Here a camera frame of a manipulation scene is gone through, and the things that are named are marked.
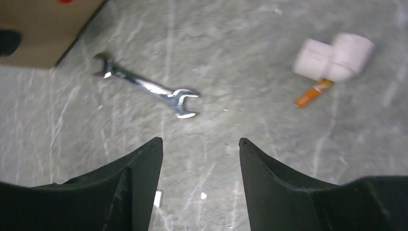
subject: white scuff mark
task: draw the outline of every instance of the white scuff mark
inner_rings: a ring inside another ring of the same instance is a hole
[[[154,196],[154,201],[153,201],[153,205],[156,208],[159,208],[160,204],[162,203],[162,195],[163,195],[162,191],[156,190],[156,195]]]
[[[168,82],[170,75],[171,65],[171,51],[173,49],[173,32],[174,32],[174,2],[173,0],[167,0],[168,2],[168,26],[167,26],[167,45],[166,45],[166,59],[165,59],[165,77],[164,83]]]
[[[394,3],[396,7],[394,24],[399,28],[399,33],[401,37],[400,45],[403,46],[403,44],[406,43],[404,34],[405,34],[405,26],[408,23],[408,14],[404,6],[401,4],[399,0],[394,0]],[[407,57],[407,54],[403,47],[401,48],[401,51],[403,55]],[[390,105],[391,101],[396,96],[398,85],[405,80],[405,77],[407,76],[407,64],[408,64],[408,58],[406,58],[404,63],[400,66],[396,74],[395,80],[391,81],[391,83],[388,85],[388,88],[385,91],[385,94],[382,100],[383,102],[382,105],[384,107],[388,107]]]
[[[85,69],[90,70],[90,58],[89,58],[89,55],[88,55],[87,46],[86,46],[85,41],[83,40],[83,38],[80,39],[79,44],[81,46],[82,57],[84,58],[84,61],[85,61]]]
[[[197,191],[197,189],[201,188],[201,186],[207,181],[208,177],[211,175],[211,172],[213,171],[214,167],[216,166],[216,163],[214,162],[211,167],[209,168],[207,175],[200,180],[200,182],[195,186],[195,188],[193,189],[193,191],[190,193],[189,199],[187,200],[186,205],[184,206],[184,211],[187,210],[187,208],[190,205],[190,202],[195,194],[195,192]]]
[[[391,101],[394,99],[398,85],[402,83],[405,80],[405,77],[407,76],[407,64],[408,64],[408,58],[404,61],[404,63],[400,66],[395,80],[391,81],[390,85],[388,85],[387,91],[384,94],[383,97],[383,103],[382,105],[384,107],[387,107]]]
[[[203,138],[203,143],[204,143],[204,161],[207,163],[207,158],[208,158],[208,141],[204,137]]]
[[[237,201],[238,201],[238,186],[239,186],[239,181],[235,182],[235,187],[234,187],[234,203],[232,204],[232,215],[231,215],[231,228],[235,228],[235,223],[237,222],[236,219],[236,211],[237,211]]]
[[[394,0],[394,3],[396,4],[396,13],[395,13],[395,18],[394,18],[394,23],[400,29],[404,29],[405,25],[408,23],[407,11],[405,10],[401,1]]]
[[[138,25],[136,26],[136,28],[129,34],[129,37],[126,40],[126,43],[129,44],[134,38],[135,36],[141,31],[141,29],[143,28],[144,25],[144,18],[147,16],[147,14],[149,13],[150,8],[148,8],[147,11],[145,11],[139,18],[139,22]]]
[[[162,139],[165,138],[165,122],[166,122],[166,114],[165,109],[162,110],[162,121],[160,122],[160,135]]]
[[[52,69],[52,74],[50,76],[51,79],[51,84],[50,84],[50,89],[49,89],[49,95],[50,95],[50,123],[51,123],[51,145],[50,145],[50,150],[49,150],[49,167],[50,167],[50,183],[53,182],[53,172],[52,172],[52,145],[55,140],[55,121],[54,121],[54,76],[55,76],[56,71]]]
[[[106,136],[105,136],[105,130],[101,130],[101,137],[102,137],[102,141],[103,141],[103,148],[105,150],[105,156],[108,159],[108,163],[111,162],[111,158],[109,156],[109,149],[108,149],[108,142],[106,141]]]
[[[327,128],[326,133],[320,139],[318,140],[315,148],[315,154],[313,156],[313,173],[312,177],[316,177],[318,173],[318,167],[319,167],[319,161],[320,161],[320,152],[323,147],[324,142],[327,140],[328,137],[333,132],[334,126],[336,125],[336,116],[337,116],[337,108],[339,104],[339,90],[336,88],[334,90],[334,96],[333,96],[333,104],[331,108],[331,118],[330,118],[330,124],[329,127]]]
[[[204,192],[201,193],[201,200],[205,200],[207,199],[207,194],[205,194]]]
[[[391,101],[395,97],[396,90],[397,90],[396,81],[391,81],[391,83],[390,83],[390,85],[388,85],[387,91],[385,92],[384,97],[382,99],[382,102],[383,102],[382,105],[384,107],[387,107],[391,103]]]
[[[168,224],[169,218],[172,218],[171,215],[170,216],[165,216],[165,213],[161,208],[157,208],[157,212],[158,212],[158,214],[160,215],[160,217],[162,218],[162,220],[165,223],[165,229],[167,231],[173,231],[173,220],[171,221],[171,226],[169,226],[169,224]]]

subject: open-end wrench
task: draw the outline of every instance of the open-end wrench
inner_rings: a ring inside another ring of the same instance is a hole
[[[183,102],[185,97],[200,97],[201,95],[190,89],[169,90],[158,84],[145,80],[143,77],[130,73],[114,64],[113,59],[106,53],[99,53],[94,58],[104,61],[104,67],[101,72],[94,76],[102,78],[117,77],[125,79],[137,88],[144,90],[152,96],[164,101],[173,110],[177,118],[186,119],[198,115],[197,112],[188,112],[184,110]]]

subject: brown cardboard box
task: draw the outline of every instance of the brown cardboard box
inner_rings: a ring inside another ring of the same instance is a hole
[[[0,65],[51,68],[68,53],[85,25],[106,0],[0,0],[0,31],[21,35],[10,56]],[[0,37],[0,43],[7,39]]]

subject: gray floor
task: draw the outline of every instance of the gray floor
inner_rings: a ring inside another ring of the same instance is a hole
[[[62,183],[160,136],[151,230],[248,231],[240,137],[332,183],[408,174],[407,11],[406,0],[110,0],[58,68],[1,67],[0,180]],[[301,44],[339,32],[376,44],[366,71],[296,108],[313,84],[291,72]],[[105,50],[197,89],[188,104],[201,115],[179,120],[130,85],[92,79]]]

